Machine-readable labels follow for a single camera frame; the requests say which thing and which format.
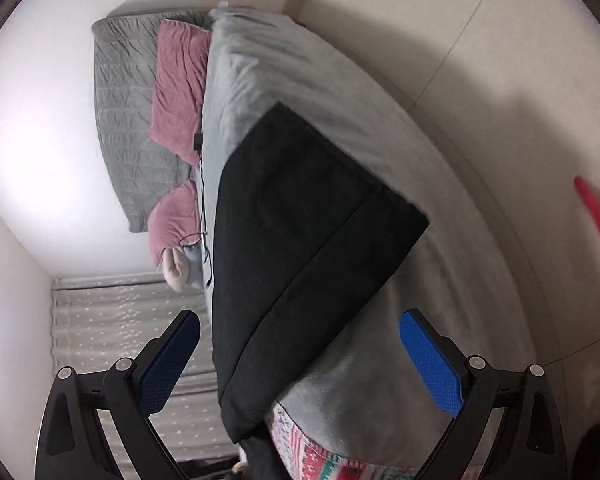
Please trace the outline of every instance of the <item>floor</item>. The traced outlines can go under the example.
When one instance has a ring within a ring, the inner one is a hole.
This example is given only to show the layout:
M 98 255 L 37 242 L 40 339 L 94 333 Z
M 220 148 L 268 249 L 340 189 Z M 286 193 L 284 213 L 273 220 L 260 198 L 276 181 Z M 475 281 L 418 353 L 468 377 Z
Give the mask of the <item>floor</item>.
M 448 156 L 500 243 L 568 451 L 600 420 L 600 26 L 580 0 L 306 0 Z

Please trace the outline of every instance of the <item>pillow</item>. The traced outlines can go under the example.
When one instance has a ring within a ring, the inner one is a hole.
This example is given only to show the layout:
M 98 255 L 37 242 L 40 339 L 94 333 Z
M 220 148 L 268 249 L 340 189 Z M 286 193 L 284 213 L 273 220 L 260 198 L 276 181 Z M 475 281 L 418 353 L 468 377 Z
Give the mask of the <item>pillow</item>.
M 200 165 L 193 135 L 202 127 L 210 43 L 211 32 L 191 23 L 164 20 L 158 30 L 149 138 L 193 167 Z
M 193 180 L 185 180 L 162 197 L 147 221 L 151 258 L 160 266 L 165 249 L 200 241 L 198 192 Z

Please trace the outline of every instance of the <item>gray curtain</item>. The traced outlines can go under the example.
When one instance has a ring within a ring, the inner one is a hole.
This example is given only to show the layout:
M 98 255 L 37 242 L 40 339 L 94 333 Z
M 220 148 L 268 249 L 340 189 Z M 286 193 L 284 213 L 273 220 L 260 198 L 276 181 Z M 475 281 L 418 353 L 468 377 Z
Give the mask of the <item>gray curtain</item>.
M 220 419 L 211 328 L 201 291 L 190 289 L 181 294 L 164 282 L 147 278 L 57 282 L 54 288 L 52 352 L 56 370 L 67 365 L 78 373 L 106 370 L 121 357 L 135 357 L 149 339 L 162 334 L 181 309 L 197 313 L 202 324 L 198 348 L 165 408 L 150 420 L 178 462 L 237 452 Z M 100 412 L 100 418 L 123 475 L 137 478 L 109 413 Z

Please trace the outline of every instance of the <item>pink pillow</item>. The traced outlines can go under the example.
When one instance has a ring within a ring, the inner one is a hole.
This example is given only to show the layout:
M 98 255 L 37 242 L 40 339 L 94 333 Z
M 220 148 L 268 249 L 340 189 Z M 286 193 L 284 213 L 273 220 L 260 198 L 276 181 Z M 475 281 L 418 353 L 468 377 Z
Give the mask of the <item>pink pillow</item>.
M 146 223 L 151 258 L 160 265 L 165 249 L 193 245 L 200 241 L 198 192 L 193 180 L 185 180 L 162 197 Z
M 190 23 L 164 20 L 158 30 L 149 138 L 194 167 L 200 164 L 193 134 L 202 127 L 210 43 L 211 32 Z

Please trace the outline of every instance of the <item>white wall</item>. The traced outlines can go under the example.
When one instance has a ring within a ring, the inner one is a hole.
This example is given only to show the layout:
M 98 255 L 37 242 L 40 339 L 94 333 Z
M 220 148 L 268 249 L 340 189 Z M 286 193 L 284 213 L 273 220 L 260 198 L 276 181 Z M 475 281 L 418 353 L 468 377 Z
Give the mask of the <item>white wall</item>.
M 0 218 L 0 459 L 32 480 L 53 377 L 51 278 Z
M 96 20 L 219 0 L 24 0 L 0 32 L 0 215 L 53 277 L 153 270 L 113 193 L 93 111 Z M 285 0 L 229 0 L 281 10 Z

